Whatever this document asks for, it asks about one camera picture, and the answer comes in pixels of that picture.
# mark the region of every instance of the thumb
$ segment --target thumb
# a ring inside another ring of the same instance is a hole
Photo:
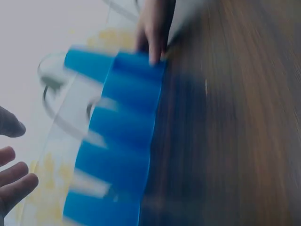
[[[0,106],[0,135],[20,137],[25,131],[25,126],[19,122],[14,114]]]
[[[150,64],[156,64],[161,57],[161,41],[158,32],[151,32],[147,35],[149,43]]]

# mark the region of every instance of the wood grain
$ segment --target wood grain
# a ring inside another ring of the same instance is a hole
[[[298,0],[211,1],[183,28],[140,225],[301,225],[300,12]]]

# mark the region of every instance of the fingernail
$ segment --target fingernail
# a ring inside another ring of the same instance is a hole
[[[150,64],[154,65],[156,63],[156,59],[154,57],[154,55],[150,55]]]
[[[25,127],[24,124],[21,123],[21,122],[19,122],[19,124],[20,124],[20,127],[21,127],[21,129],[22,129],[22,132],[25,133],[25,132],[26,132],[26,127]]]

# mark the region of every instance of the hand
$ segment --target hand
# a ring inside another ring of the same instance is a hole
[[[12,113],[0,106],[0,135],[19,137],[24,133],[25,126]],[[12,147],[0,149],[0,167],[15,157]],[[4,217],[11,209],[31,193],[38,183],[36,175],[28,174],[28,167],[24,162],[0,172],[0,226],[4,225]]]
[[[149,52],[151,64],[156,64],[166,52],[174,8],[175,0],[146,0],[141,11],[136,50]]]

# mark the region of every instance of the finger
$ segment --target finger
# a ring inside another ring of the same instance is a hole
[[[0,167],[6,165],[10,161],[13,161],[16,157],[16,153],[12,147],[4,147],[0,149]]]
[[[4,204],[4,215],[17,205],[23,198],[29,195],[39,183],[35,174],[27,174],[20,180],[0,188],[0,197]]]
[[[28,174],[28,166],[24,162],[0,172],[0,187],[11,184]]]
[[[149,42],[150,64],[156,64],[161,57],[161,43],[159,38],[159,32],[151,30],[146,33]]]
[[[0,135],[20,137],[25,131],[25,126],[19,122],[14,114],[0,106]]]
[[[148,46],[149,45],[144,30],[138,29],[135,41],[135,51],[148,52]]]

